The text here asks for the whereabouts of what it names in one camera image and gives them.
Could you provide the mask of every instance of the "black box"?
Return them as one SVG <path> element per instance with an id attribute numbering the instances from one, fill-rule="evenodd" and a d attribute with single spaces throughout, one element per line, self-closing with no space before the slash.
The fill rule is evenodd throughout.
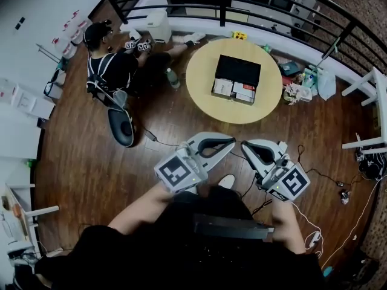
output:
<path id="1" fill-rule="evenodd" d="M 247 84 L 255 87 L 256 89 L 259 83 L 260 72 L 261 72 L 261 65 L 258 65 L 257 63 L 234 58 L 234 57 L 220 55 L 218 66 L 215 72 L 215 78 L 226 79 L 226 80 L 231 80 L 233 82 Z M 236 102 L 240 102 L 247 105 L 254 104 L 254 102 L 237 99 L 235 97 L 236 94 L 234 92 L 231 93 L 230 97 L 222 94 L 217 94 L 213 91 L 214 86 L 215 86 L 215 79 L 213 81 L 211 94 L 216 97 L 221 97 L 228 100 L 233 99 Z"/>

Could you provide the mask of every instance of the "box lid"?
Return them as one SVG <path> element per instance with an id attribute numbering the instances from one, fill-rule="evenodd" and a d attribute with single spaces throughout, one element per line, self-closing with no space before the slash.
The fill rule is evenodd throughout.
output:
<path id="1" fill-rule="evenodd" d="M 225 55 L 219 56 L 215 77 L 258 86 L 261 65 Z"/>

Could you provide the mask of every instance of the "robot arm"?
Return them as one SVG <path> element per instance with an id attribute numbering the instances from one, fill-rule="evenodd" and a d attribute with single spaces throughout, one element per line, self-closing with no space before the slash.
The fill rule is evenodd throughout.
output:
<path id="1" fill-rule="evenodd" d="M 208 171 L 234 147 L 235 138 L 216 132 L 200 132 L 183 142 L 155 167 L 155 173 L 171 193 L 182 192 L 204 182 Z M 206 149 L 213 149 L 205 154 Z"/>
<path id="2" fill-rule="evenodd" d="M 293 163 L 284 142 L 250 140 L 241 149 L 251 168 L 256 171 L 257 186 L 276 198 L 295 200 L 309 186 L 310 180 L 302 166 Z"/>
<path id="3" fill-rule="evenodd" d="M 200 132 L 161 160 L 155 173 L 171 193 L 178 193 L 208 179 L 208 172 L 234 147 L 235 138 L 216 132 Z M 213 149 L 205 154 L 206 149 Z M 267 140 L 241 143 L 251 168 L 256 171 L 257 186 L 282 201 L 295 200 L 310 184 L 299 163 L 291 161 L 285 142 Z"/>

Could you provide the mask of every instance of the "yellow toy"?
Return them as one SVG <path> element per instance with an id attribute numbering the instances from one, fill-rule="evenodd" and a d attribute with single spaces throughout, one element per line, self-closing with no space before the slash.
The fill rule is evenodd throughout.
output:
<path id="1" fill-rule="evenodd" d="M 247 39 L 247 34 L 244 32 L 236 31 L 232 33 L 232 37 L 234 39 L 239 39 L 239 40 L 246 40 Z"/>

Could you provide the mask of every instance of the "black cap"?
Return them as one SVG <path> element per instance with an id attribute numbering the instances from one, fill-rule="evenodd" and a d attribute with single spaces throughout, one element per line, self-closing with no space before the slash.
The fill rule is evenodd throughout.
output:
<path id="1" fill-rule="evenodd" d="M 88 48 L 98 48 L 101 39 L 111 31 L 111 21 L 96 22 L 90 25 L 83 34 L 83 42 Z"/>

